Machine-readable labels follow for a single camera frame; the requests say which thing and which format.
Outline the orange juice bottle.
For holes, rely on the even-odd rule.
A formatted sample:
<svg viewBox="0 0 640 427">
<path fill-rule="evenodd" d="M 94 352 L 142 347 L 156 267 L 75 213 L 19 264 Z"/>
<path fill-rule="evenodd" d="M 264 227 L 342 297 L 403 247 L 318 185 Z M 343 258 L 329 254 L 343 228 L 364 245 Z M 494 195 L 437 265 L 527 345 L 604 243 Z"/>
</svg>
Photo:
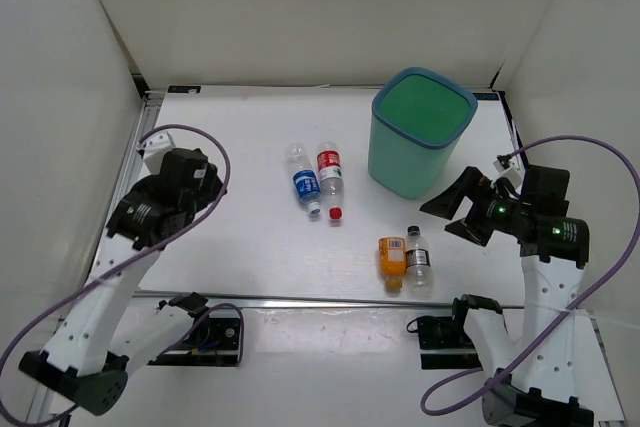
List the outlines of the orange juice bottle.
<svg viewBox="0 0 640 427">
<path fill-rule="evenodd" d="M 384 237 L 378 241 L 378 265 L 385 289 L 399 293 L 406 273 L 405 239 Z"/>
</svg>

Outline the black label clear bottle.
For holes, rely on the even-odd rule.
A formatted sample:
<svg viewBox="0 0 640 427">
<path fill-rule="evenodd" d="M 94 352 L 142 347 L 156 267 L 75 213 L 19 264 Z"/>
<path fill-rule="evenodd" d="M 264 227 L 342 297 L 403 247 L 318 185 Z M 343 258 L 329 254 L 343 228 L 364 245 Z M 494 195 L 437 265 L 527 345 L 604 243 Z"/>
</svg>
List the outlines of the black label clear bottle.
<svg viewBox="0 0 640 427">
<path fill-rule="evenodd" d="M 406 278 L 412 291 L 426 296 L 433 286 L 430 247 L 418 226 L 407 228 L 405 239 Z"/>
</svg>

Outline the blue label clear bottle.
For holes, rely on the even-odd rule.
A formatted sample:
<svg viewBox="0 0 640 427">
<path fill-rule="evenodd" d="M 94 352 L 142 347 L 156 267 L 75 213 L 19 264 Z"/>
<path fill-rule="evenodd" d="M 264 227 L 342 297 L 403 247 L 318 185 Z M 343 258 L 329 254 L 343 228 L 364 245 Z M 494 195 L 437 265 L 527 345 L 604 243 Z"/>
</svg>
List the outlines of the blue label clear bottle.
<svg viewBox="0 0 640 427">
<path fill-rule="evenodd" d="M 300 205 L 306 209 L 309 216 L 318 216 L 321 212 L 320 186 L 307 151 L 302 144 L 296 143 L 287 147 L 285 164 Z"/>
</svg>

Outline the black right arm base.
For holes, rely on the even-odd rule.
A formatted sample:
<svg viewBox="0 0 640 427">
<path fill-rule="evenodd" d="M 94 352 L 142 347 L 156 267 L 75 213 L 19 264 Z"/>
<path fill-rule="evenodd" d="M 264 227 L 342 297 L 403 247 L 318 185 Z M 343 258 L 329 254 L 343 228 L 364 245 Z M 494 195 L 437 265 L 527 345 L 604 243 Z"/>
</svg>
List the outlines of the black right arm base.
<svg viewBox="0 0 640 427">
<path fill-rule="evenodd" d="M 406 325 L 418 337 L 422 370 L 465 370 L 481 366 L 469 337 L 452 318 L 424 315 Z"/>
</svg>

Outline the red label clear bottle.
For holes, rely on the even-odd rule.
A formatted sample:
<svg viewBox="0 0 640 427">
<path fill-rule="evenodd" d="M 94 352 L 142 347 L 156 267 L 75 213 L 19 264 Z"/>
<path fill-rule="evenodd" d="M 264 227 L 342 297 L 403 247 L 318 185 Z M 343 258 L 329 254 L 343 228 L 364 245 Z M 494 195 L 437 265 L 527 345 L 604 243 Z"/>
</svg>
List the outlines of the red label clear bottle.
<svg viewBox="0 0 640 427">
<path fill-rule="evenodd" d="M 331 221 L 340 221 L 343 217 L 344 180 L 341 157 L 333 142 L 323 142 L 317 147 L 316 155 L 319 185 L 327 202 Z"/>
</svg>

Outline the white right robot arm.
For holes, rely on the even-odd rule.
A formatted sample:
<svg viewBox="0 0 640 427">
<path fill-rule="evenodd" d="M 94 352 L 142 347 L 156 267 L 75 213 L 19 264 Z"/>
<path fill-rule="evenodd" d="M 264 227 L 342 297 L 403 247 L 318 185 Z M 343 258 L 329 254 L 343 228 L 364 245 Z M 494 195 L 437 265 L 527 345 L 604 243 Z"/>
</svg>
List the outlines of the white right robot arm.
<svg viewBox="0 0 640 427">
<path fill-rule="evenodd" d="M 421 211 L 448 220 L 445 230 L 486 246 L 495 232 L 519 246 L 524 278 L 522 335 L 514 341 L 500 304 L 465 294 L 453 303 L 449 334 L 473 345 L 486 382 L 481 395 L 489 426 L 591 426 L 574 374 L 575 322 L 569 305 L 589 260 L 590 232 L 568 216 L 566 170 L 532 166 L 520 187 L 467 167 Z"/>
</svg>

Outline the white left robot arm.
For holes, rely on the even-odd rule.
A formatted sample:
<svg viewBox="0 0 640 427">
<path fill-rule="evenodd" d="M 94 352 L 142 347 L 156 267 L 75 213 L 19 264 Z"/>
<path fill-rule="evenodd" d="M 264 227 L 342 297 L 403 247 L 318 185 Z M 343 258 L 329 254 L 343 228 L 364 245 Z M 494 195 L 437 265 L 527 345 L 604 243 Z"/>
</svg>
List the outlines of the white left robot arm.
<svg viewBox="0 0 640 427">
<path fill-rule="evenodd" d="M 198 347 L 210 333 L 206 299 L 196 293 L 160 304 L 150 320 L 125 334 L 117 326 L 169 239 L 203 218 L 226 192 L 215 165 L 198 149 L 170 148 L 152 175 L 119 201 L 86 284 L 63 325 L 19 363 L 21 372 L 100 416 L 122 396 L 129 377 L 173 346 Z"/>
</svg>

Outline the teal plastic bin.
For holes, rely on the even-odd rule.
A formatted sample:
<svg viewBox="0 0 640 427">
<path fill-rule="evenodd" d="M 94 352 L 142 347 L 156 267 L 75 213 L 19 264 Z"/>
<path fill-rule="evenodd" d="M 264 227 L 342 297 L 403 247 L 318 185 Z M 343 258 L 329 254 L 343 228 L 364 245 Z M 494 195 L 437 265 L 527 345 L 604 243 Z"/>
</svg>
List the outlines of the teal plastic bin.
<svg viewBox="0 0 640 427">
<path fill-rule="evenodd" d="M 397 73 L 371 104 L 370 176 L 407 199 L 426 194 L 477 107 L 473 93 L 431 70 Z"/>
</svg>

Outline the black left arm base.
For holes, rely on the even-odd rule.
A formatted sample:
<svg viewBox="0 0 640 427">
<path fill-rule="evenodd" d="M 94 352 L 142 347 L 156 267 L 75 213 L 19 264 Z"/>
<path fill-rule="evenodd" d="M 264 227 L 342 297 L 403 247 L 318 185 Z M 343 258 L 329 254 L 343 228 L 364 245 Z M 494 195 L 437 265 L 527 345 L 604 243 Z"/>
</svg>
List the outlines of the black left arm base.
<svg viewBox="0 0 640 427">
<path fill-rule="evenodd" d="M 190 312 L 190 330 L 149 366 L 239 367 L 244 355 L 245 320 L 242 310 L 228 302 L 205 305 Z"/>
</svg>

